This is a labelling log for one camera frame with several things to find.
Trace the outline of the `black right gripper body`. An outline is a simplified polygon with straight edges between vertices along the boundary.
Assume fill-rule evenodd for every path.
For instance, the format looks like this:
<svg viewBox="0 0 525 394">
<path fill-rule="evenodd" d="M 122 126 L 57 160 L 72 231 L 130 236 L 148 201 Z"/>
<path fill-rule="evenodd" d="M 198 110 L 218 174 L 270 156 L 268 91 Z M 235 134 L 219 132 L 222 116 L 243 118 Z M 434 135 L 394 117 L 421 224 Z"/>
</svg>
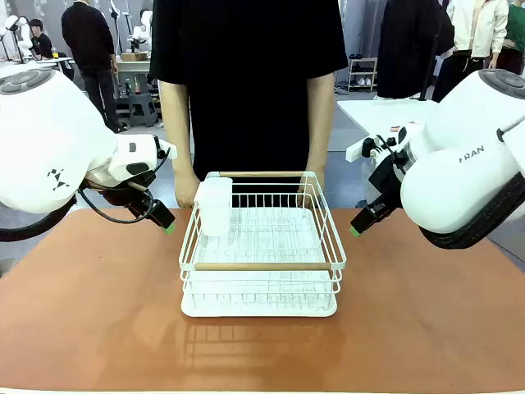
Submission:
<svg viewBox="0 0 525 394">
<path fill-rule="evenodd" d="M 399 170 L 395 153 L 390 153 L 376 166 L 369 183 L 379 192 L 368 206 L 369 213 L 392 213 L 398 208 L 403 208 L 400 197 L 401 180 L 395 171 Z"/>
</svg>

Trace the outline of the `person's left hand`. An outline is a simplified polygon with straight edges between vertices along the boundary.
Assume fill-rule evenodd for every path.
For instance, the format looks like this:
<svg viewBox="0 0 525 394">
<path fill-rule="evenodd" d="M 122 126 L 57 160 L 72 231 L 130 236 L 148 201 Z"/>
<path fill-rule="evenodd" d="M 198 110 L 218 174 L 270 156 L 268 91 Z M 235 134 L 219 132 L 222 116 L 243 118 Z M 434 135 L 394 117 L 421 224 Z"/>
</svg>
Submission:
<svg viewBox="0 0 525 394">
<path fill-rule="evenodd" d="M 320 208 L 325 185 L 325 173 L 320 171 L 304 171 L 299 182 L 296 203 L 300 208 Z"/>
</svg>

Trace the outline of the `person's right hand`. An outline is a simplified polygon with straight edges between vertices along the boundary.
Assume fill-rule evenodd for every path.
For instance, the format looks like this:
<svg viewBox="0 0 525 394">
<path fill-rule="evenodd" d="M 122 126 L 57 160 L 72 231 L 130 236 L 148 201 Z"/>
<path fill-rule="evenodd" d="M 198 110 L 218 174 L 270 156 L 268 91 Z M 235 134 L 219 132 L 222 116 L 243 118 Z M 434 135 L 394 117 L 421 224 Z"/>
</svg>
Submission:
<svg viewBox="0 0 525 394">
<path fill-rule="evenodd" d="M 180 208 L 193 208 L 200 180 L 190 169 L 175 169 L 175 197 Z"/>
</svg>

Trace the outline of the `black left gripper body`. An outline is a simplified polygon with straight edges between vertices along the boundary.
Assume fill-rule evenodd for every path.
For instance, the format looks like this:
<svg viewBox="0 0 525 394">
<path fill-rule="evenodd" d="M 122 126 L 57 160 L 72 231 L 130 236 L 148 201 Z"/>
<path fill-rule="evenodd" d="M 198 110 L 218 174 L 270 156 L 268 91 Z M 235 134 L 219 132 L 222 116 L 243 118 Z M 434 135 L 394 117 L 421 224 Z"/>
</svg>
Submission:
<svg viewBox="0 0 525 394">
<path fill-rule="evenodd" d="M 102 190 L 102 196 L 109 204 L 128 209 L 136 219 L 164 219 L 164 204 L 154 199 L 148 189 L 139 190 L 131 186 L 120 186 Z"/>
</svg>

